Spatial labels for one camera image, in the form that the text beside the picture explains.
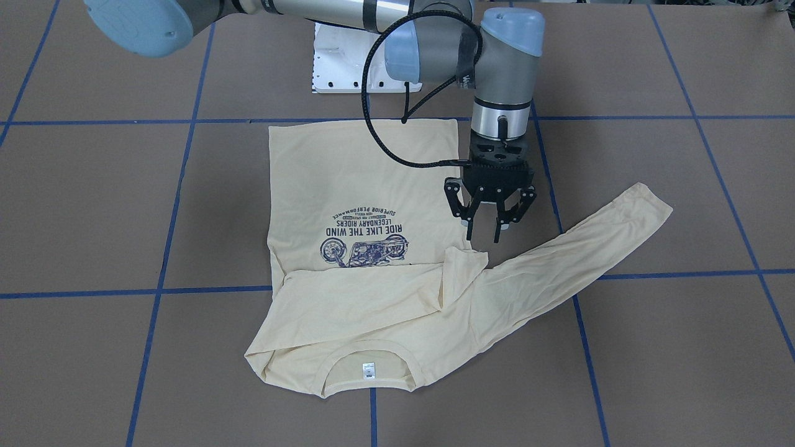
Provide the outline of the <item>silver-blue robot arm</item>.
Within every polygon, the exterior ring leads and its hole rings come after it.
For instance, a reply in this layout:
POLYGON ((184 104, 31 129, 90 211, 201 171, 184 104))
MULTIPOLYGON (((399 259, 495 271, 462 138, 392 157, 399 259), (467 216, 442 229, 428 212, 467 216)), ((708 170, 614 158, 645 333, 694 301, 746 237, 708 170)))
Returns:
POLYGON ((415 169, 456 166, 445 194, 452 215, 473 224, 480 204, 494 204, 494 241, 519 222, 537 193, 527 162, 527 126, 543 53, 546 22, 534 9, 498 7, 475 23, 472 1, 86 1, 88 16, 119 47, 139 56, 176 53, 204 29, 230 15, 269 12, 374 42, 360 69, 361 112, 375 144, 397 163, 415 169), (434 84, 417 104, 405 102, 404 124, 449 85, 472 90, 470 149, 466 160, 415 163, 381 141, 370 117, 370 65, 383 52, 386 74, 408 88, 434 84))

